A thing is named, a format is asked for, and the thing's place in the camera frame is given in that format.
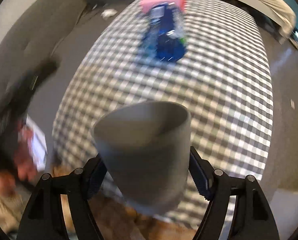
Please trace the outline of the person's left hand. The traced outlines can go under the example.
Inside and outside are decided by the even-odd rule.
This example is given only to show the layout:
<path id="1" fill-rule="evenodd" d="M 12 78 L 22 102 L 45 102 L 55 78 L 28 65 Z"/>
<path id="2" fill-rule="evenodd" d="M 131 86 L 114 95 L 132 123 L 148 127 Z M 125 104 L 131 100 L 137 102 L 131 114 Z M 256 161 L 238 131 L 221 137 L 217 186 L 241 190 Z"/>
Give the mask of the person's left hand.
<path id="1" fill-rule="evenodd" d="M 32 157 L 33 131 L 23 121 L 17 124 L 17 146 L 13 153 L 0 151 L 0 196 L 15 194 L 18 182 L 33 185 L 38 174 Z"/>

